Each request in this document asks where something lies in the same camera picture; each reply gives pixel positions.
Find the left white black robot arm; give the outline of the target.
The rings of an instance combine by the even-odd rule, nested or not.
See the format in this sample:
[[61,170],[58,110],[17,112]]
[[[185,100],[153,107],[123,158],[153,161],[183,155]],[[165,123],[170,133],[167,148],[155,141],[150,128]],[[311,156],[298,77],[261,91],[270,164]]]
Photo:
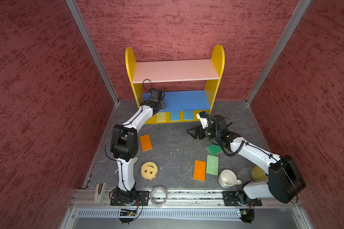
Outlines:
[[166,108],[164,97],[164,91],[152,88],[148,100],[143,101],[138,111],[125,123],[114,125],[107,138],[105,154],[118,165],[116,195],[126,204],[131,204],[136,199],[133,167],[139,149],[138,132],[151,117]]

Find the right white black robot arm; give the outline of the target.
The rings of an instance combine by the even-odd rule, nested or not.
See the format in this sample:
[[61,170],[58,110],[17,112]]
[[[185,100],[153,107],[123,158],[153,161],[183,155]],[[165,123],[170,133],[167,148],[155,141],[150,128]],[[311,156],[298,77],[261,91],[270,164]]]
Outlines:
[[229,131],[226,119],[202,111],[197,114],[200,125],[187,129],[194,139],[213,139],[229,157],[240,155],[261,168],[268,176],[264,181],[246,182],[238,188],[236,199],[242,206],[259,198],[275,198],[287,204],[305,189],[306,183],[296,161],[290,155],[279,156],[249,143],[241,135]]

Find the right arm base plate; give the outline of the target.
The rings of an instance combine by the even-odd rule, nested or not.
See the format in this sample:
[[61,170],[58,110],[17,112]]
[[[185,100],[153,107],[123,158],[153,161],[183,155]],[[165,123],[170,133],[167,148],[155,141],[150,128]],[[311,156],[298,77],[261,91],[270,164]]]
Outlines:
[[259,198],[250,199],[243,191],[223,191],[222,195],[226,207],[262,206],[262,202]]

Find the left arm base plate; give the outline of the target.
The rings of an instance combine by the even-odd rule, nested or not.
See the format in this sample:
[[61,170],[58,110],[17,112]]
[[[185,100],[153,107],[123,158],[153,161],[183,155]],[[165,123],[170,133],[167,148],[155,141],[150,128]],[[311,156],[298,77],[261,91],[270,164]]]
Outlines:
[[110,198],[111,206],[147,206],[150,199],[149,191],[132,191],[126,193],[124,191],[114,191]]

